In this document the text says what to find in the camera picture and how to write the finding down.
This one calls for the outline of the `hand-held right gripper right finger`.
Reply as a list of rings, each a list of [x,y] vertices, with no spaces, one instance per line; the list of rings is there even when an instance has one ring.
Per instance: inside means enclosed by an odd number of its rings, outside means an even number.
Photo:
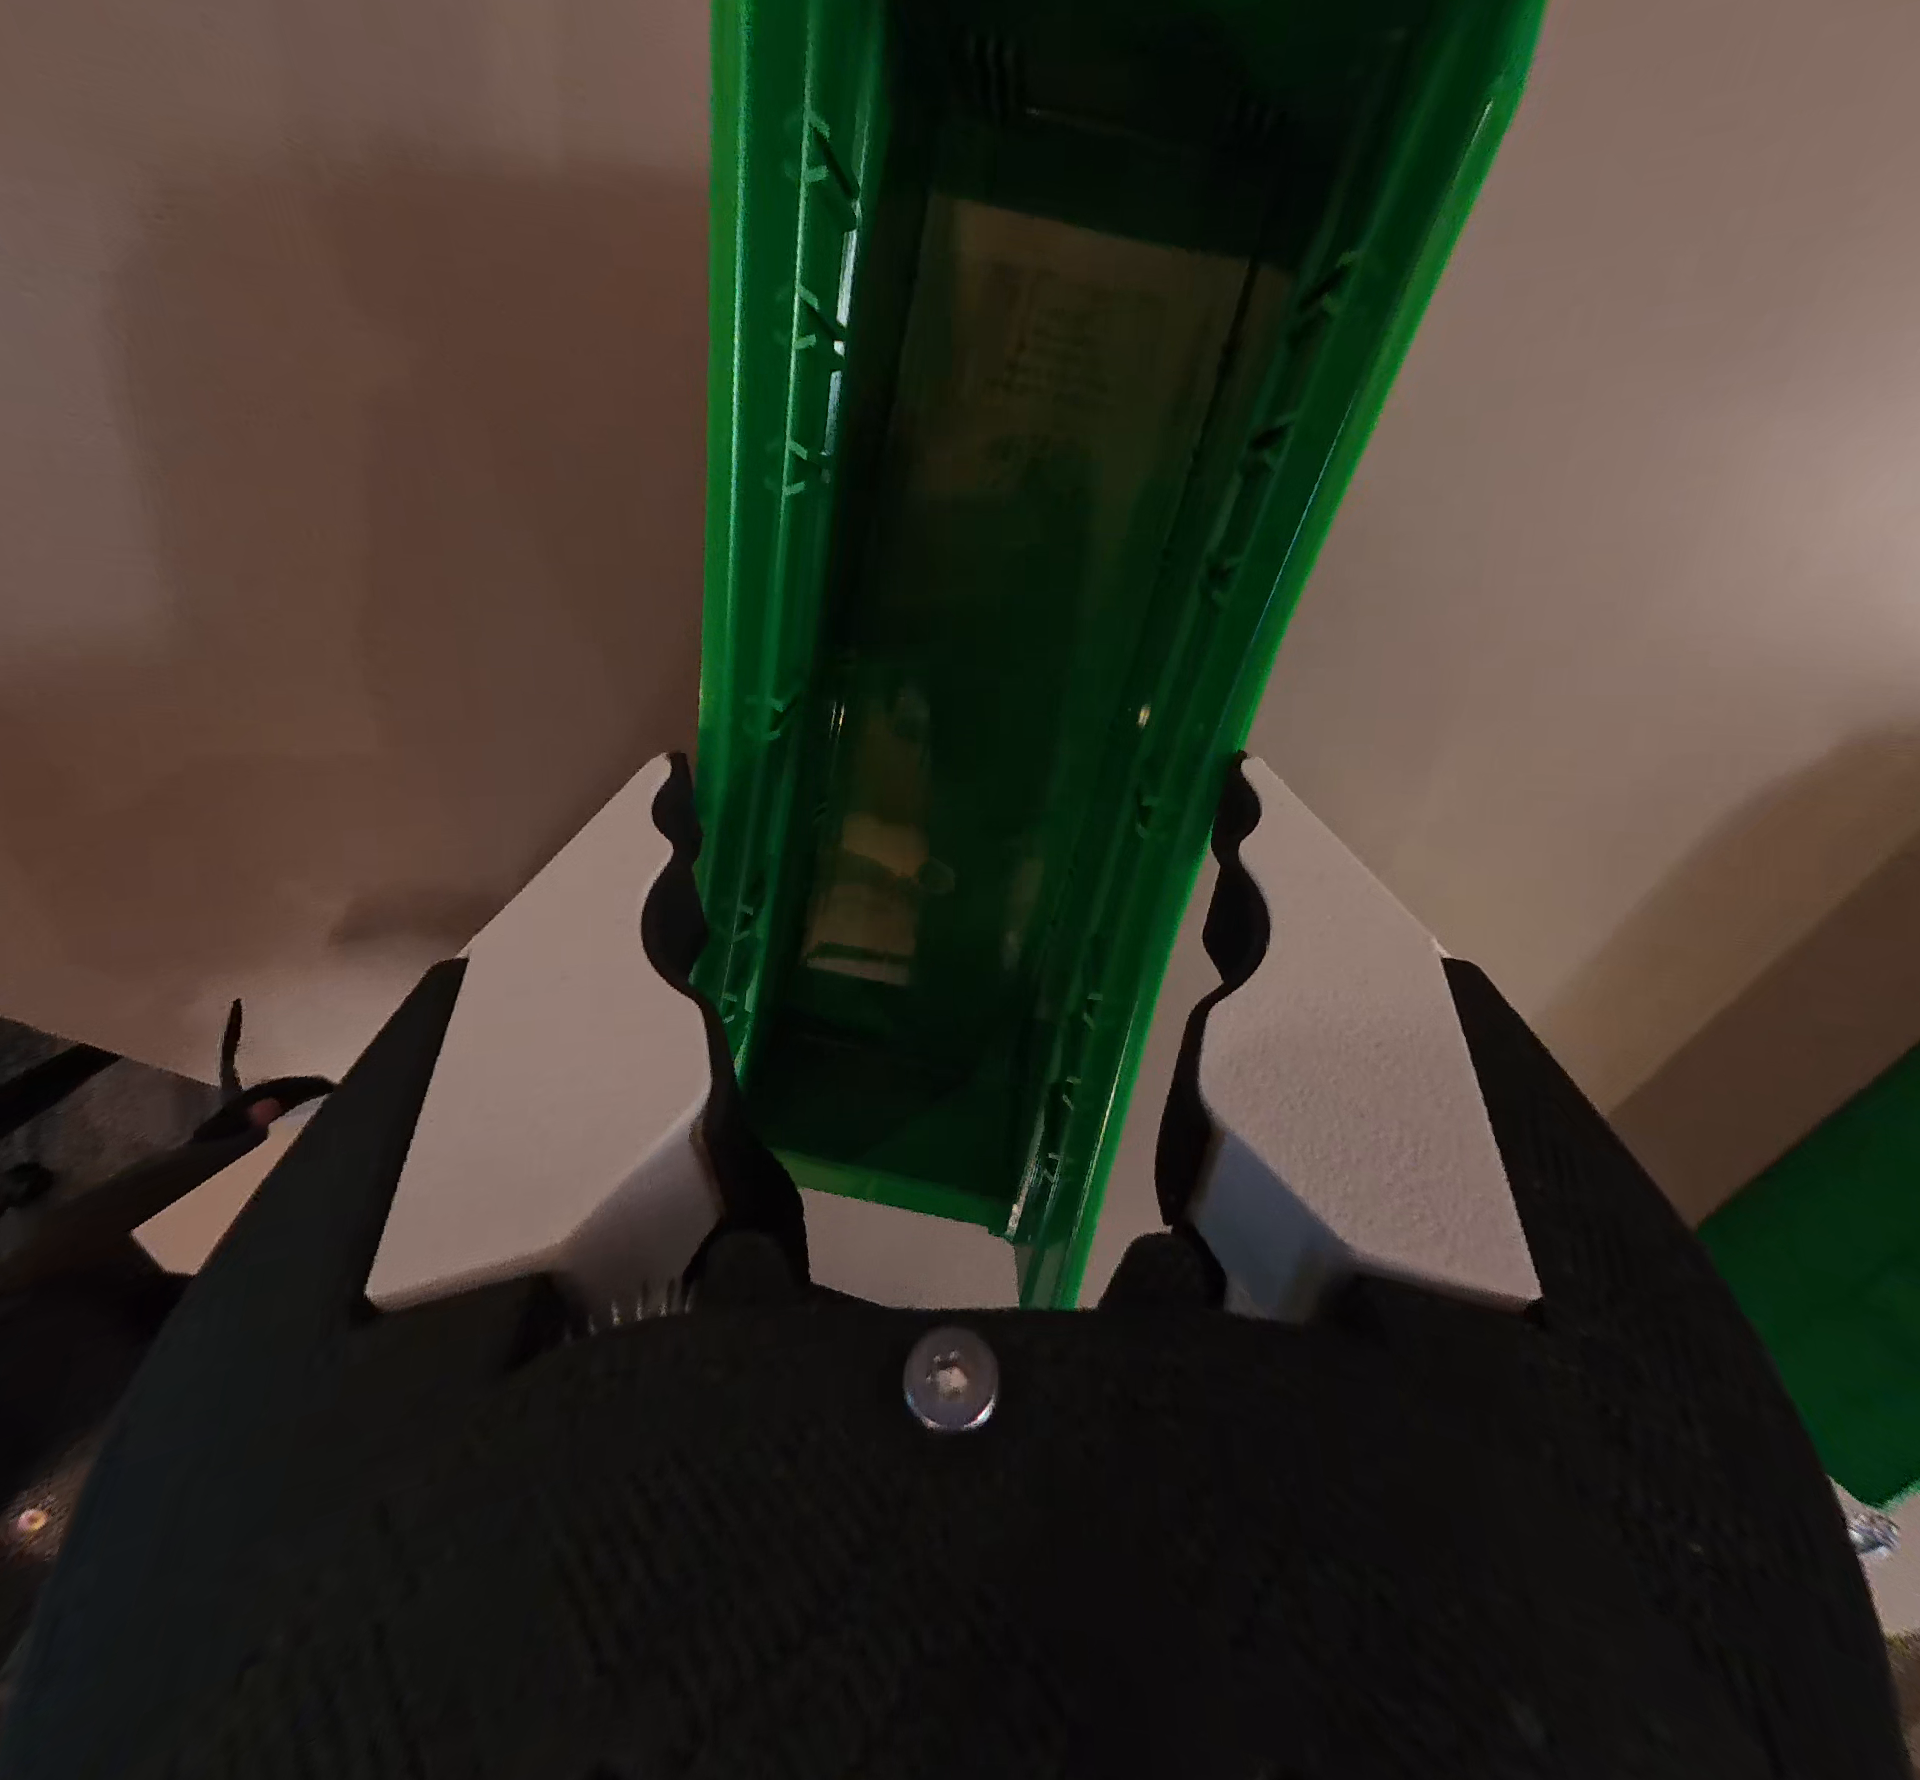
[[[1163,1218],[1228,1309],[1309,1321],[1361,1275],[1521,1313],[1542,1296],[1428,927],[1258,758],[1228,768],[1155,1151]]]

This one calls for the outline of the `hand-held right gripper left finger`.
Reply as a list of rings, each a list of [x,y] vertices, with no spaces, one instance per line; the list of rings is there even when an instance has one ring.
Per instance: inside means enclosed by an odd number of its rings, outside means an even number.
[[[807,1275],[801,1191],[693,978],[694,808],[687,758],[650,759],[468,944],[376,1304],[542,1273],[581,1313],[664,1312],[729,1226]]]

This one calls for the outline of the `green plastic bin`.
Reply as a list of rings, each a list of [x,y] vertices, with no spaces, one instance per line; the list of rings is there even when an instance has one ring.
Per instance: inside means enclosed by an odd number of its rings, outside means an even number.
[[[1545,4],[713,0],[700,983],[1029,1309]]]
[[[1887,1507],[1918,1483],[1918,1051],[1702,1226],[1825,1469]]]

